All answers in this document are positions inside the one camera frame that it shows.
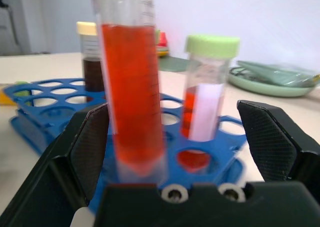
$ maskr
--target dark brown liquid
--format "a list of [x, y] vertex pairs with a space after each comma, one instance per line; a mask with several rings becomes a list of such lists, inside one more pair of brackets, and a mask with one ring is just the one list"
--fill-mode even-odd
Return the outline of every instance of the dark brown liquid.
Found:
[[83, 73], [85, 90], [89, 92], [105, 91], [104, 79], [99, 58], [84, 58]]

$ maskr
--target tube cap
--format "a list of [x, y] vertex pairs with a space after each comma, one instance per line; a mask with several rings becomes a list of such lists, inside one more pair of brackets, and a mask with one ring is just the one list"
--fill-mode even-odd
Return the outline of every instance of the tube cap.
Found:
[[237, 56], [240, 39], [206, 34], [189, 35], [186, 51], [203, 57], [232, 59]]
[[84, 36], [96, 36], [97, 26], [93, 22], [77, 22], [76, 23], [77, 32], [79, 35]]

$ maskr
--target green screw cap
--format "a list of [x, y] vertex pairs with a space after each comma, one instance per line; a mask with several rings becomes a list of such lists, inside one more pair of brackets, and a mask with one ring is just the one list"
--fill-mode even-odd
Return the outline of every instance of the green screw cap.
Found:
[[216, 59], [233, 59], [238, 54], [240, 39], [237, 37], [206, 34], [189, 35], [186, 51], [190, 54]]

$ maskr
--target white countertop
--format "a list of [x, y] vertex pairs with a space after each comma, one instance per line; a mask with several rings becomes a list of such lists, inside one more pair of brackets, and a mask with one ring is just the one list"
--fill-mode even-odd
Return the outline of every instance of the white countertop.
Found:
[[[2, 84], [78, 77], [82, 77], [79, 53], [0, 57]], [[184, 74], [161, 71], [159, 78], [162, 93], [183, 98], [186, 80]], [[221, 114], [240, 118], [237, 110], [238, 100], [263, 102], [282, 108], [308, 135], [320, 143], [320, 89], [303, 98], [276, 98], [227, 86]], [[39, 159], [8, 123], [15, 115], [15, 109], [13, 106], [0, 106], [0, 213]], [[236, 127], [228, 126], [228, 130], [233, 132]], [[245, 163], [245, 171], [239, 185], [249, 181], [261, 181], [262, 177], [251, 157], [248, 144], [238, 153], [238, 157]], [[71, 226], [89, 227], [93, 221], [94, 215], [87, 209], [81, 209], [76, 213]]]

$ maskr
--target blue tube rack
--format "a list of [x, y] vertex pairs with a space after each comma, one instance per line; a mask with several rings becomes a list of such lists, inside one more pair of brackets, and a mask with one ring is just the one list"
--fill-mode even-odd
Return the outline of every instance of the blue tube rack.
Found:
[[[4, 92], [17, 103], [17, 115], [10, 122], [15, 131], [39, 154], [64, 130], [72, 115], [88, 106], [103, 104], [106, 102], [104, 92], [87, 92], [83, 85], [75, 85], [83, 82], [82, 78], [48, 79], [29, 84], [13, 85]], [[41, 86], [43, 84], [57, 83], [56, 86]], [[75, 92], [68, 94], [52, 93], [56, 90], [72, 89]], [[21, 91], [40, 92], [37, 95], [16, 96]], [[68, 99], [73, 97], [87, 97], [87, 103], [69, 103]], [[53, 99], [55, 103], [48, 106], [34, 106], [38, 99]], [[180, 99], [166, 94], [161, 95], [161, 100], [174, 101], [182, 104]], [[163, 113], [174, 115], [180, 119], [182, 107], [163, 108]], [[242, 126], [242, 122], [230, 116], [220, 117], [220, 122], [232, 122]], [[165, 183], [159, 188], [169, 184], [180, 184], [190, 188], [193, 183], [235, 183], [243, 171], [242, 163], [235, 157], [246, 142], [245, 135], [234, 135], [219, 129], [216, 138], [208, 142], [190, 141], [181, 136], [180, 122], [165, 125], [165, 138], [167, 143], [167, 159], [169, 175]], [[97, 183], [95, 195], [90, 202], [89, 208], [96, 213], [104, 188], [108, 183], [118, 181], [116, 169], [116, 158], [112, 134], [109, 127], [106, 153], [100, 178]], [[177, 154], [186, 150], [203, 151], [210, 154], [211, 163], [208, 171], [203, 174], [188, 173], [177, 162]]]

